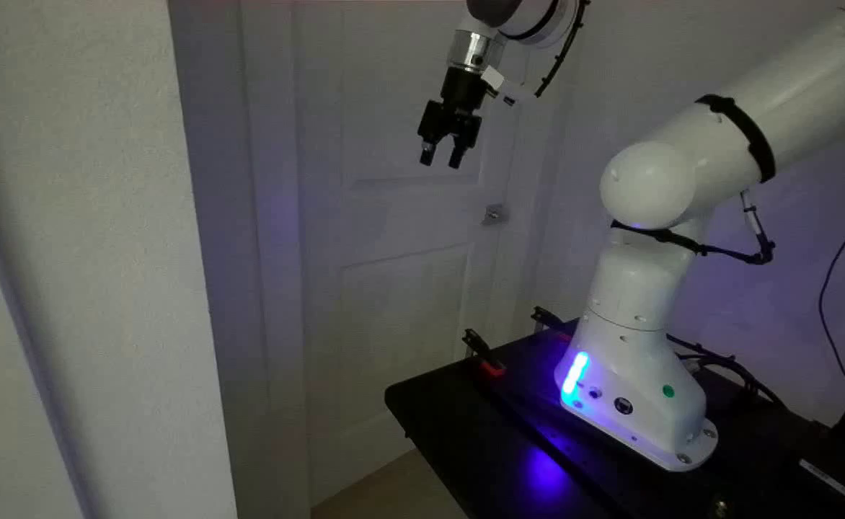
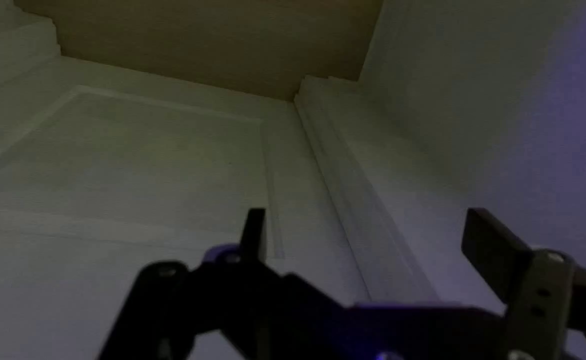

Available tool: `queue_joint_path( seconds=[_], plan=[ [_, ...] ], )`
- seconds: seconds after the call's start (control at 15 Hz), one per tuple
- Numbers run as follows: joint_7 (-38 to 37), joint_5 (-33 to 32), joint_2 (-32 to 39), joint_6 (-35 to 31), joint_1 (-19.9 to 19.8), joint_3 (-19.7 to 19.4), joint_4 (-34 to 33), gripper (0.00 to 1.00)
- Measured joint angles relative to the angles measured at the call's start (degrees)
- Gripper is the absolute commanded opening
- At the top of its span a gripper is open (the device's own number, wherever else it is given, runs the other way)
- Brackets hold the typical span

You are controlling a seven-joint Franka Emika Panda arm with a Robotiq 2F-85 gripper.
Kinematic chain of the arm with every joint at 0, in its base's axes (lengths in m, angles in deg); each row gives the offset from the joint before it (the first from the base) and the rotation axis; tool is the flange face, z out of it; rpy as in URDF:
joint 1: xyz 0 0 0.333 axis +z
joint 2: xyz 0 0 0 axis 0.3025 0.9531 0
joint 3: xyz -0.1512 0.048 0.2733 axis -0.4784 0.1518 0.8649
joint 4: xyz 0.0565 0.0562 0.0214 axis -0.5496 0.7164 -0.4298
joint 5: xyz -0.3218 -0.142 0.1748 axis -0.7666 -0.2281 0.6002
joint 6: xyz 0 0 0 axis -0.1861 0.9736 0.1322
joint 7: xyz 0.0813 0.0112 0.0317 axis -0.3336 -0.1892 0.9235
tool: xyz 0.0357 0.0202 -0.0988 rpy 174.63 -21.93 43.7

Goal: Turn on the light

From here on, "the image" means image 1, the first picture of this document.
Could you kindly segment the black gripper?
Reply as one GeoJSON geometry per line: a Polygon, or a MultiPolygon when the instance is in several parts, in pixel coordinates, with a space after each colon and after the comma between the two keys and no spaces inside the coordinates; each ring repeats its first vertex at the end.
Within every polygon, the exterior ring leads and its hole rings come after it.
{"type": "Polygon", "coordinates": [[[444,135],[454,135],[454,154],[447,164],[454,169],[461,168],[464,154],[475,144],[481,118],[475,109],[481,107],[491,87],[468,70],[449,66],[441,84],[441,99],[425,107],[418,135],[421,135],[421,164],[434,164],[435,146],[444,135]]]}

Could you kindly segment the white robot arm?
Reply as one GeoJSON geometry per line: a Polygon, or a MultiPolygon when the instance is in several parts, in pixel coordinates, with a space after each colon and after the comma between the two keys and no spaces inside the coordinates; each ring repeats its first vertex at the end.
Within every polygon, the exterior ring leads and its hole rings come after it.
{"type": "Polygon", "coordinates": [[[565,412],[666,472],[718,446],[706,396],[666,344],[679,286],[713,246],[706,221],[780,169],[845,135],[845,5],[735,84],[611,157],[611,217],[586,312],[556,363],[565,412]]]}

